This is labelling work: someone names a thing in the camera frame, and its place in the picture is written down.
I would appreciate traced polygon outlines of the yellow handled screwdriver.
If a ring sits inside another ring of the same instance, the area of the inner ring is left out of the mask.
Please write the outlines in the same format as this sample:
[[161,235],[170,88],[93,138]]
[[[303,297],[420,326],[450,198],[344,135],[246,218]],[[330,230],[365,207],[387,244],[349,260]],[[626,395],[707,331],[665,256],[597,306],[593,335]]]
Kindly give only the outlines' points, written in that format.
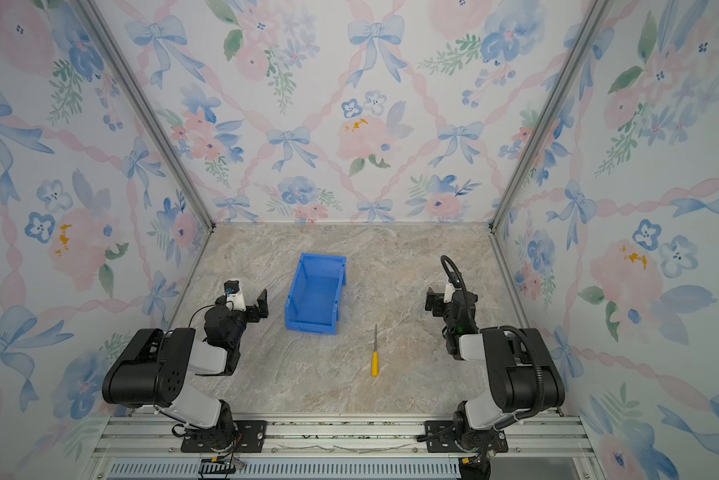
[[375,326],[375,332],[373,332],[373,357],[371,357],[371,376],[377,378],[379,376],[379,344],[377,344],[377,333],[379,330]]

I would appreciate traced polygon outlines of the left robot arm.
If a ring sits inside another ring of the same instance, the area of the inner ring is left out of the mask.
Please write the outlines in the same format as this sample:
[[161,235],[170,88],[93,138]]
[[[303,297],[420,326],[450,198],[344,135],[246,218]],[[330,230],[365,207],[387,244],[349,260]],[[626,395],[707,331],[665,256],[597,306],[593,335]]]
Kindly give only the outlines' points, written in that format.
[[150,406],[182,427],[185,446],[199,451],[231,452],[244,439],[228,403],[189,384],[189,375],[230,377],[240,356],[247,325],[268,317],[268,292],[246,305],[239,282],[229,280],[224,293],[204,313],[205,338],[192,327],[138,330],[108,370],[101,387],[108,404],[130,409]]

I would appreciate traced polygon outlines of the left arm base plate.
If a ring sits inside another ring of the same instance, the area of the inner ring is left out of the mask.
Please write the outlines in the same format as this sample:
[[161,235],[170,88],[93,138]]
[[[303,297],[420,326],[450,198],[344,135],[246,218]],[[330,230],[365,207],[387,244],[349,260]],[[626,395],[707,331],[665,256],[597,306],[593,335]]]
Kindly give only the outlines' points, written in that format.
[[265,420],[235,420],[229,433],[189,428],[177,437],[182,453],[261,453],[267,426]]

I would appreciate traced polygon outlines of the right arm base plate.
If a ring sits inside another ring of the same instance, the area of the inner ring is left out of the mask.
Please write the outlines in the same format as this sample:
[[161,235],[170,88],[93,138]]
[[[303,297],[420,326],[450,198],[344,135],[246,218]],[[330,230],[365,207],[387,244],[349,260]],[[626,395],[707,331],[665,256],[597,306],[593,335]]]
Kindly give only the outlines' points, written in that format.
[[425,433],[417,436],[429,453],[458,453],[467,455],[503,454],[509,452],[507,438],[495,430],[457,429],[455,422],[427,420]]

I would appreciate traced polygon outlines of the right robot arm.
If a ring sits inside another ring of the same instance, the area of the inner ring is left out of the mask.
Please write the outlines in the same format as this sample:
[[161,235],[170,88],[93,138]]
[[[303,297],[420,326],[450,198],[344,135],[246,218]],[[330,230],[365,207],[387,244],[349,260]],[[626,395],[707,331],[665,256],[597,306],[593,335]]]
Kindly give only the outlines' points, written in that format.
[[427,423],[427,434],[421,440],[464,452],[479,447],[505,452],[503,431],[563,406],[565,384],[535,328],[478,328],[473,318],[477,300],[475,294],[451,284],[443,293],[427,291],[425,310],[445,322],[447,353],[457,361],[483,364],[487,389],[457,406],[451,426]]

